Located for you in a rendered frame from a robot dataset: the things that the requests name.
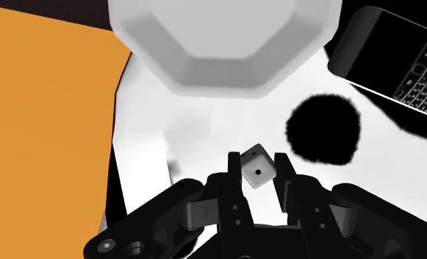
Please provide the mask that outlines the white die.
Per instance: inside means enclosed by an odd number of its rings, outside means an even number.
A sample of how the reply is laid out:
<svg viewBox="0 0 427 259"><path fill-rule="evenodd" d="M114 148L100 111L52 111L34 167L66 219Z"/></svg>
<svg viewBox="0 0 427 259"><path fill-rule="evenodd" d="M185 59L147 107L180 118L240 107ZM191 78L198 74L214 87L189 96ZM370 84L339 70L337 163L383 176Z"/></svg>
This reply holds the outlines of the white die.
<svg viewBox="0 0 427 259"><path fill-rule="evenodd" d="M240 155L241 172L248 184L256 189L276 176L270 155L257 143Z"/></svg>

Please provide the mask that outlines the white octagonal bowl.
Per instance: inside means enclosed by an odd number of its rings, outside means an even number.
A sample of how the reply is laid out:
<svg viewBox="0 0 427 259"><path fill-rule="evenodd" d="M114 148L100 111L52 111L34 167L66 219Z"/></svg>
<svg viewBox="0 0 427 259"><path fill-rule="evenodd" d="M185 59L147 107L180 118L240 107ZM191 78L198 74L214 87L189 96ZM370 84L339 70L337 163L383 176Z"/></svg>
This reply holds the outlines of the white octagonal bowl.
<svg viewBox="0 0 427 259"><path fill-rule="evenodd" d="M115 35L172 93L258 99L322 49L342 0L108 0Z"/></svg>

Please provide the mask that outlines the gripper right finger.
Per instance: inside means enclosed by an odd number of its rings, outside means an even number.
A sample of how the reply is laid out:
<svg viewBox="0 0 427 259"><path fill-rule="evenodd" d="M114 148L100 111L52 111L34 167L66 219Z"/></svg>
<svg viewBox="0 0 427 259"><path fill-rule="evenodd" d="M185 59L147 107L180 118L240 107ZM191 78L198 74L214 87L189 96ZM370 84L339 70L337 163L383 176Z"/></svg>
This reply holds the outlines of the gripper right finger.
<svg viewBox="0 0 427 259"><path fill-rule="evenodd" d="M308 259L427 259L427 222L350 183L325 189L275 153L273 180L289 224L300 224Z"/></svg>

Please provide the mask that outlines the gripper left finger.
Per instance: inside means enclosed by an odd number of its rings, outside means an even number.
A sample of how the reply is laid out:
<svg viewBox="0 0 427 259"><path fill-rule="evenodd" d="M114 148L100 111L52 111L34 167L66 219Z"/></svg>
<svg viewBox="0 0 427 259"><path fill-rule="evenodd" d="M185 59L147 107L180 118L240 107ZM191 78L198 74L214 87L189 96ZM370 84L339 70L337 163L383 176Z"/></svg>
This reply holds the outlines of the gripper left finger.
<svg viewBox="0 0 427 259"><path fill-rule="evenodd" d="M254 223L242 193L240 154L207 183L183 179L91 238L84 259L173 259L210 225L217 232L188 259L255 259Z"/></svg>

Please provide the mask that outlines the black keypad phone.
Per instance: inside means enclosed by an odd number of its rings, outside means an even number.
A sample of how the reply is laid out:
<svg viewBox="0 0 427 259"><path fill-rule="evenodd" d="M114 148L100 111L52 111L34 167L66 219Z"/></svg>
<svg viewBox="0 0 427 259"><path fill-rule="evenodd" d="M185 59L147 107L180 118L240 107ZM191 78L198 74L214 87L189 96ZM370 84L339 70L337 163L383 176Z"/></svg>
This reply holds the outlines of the black keypad phone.
<svg viewBox="0 0 427 259"><path fill-rule="evenodd" d="M360 7L328 69L363 90L427 115L425 26L380 7Z"/></svg>

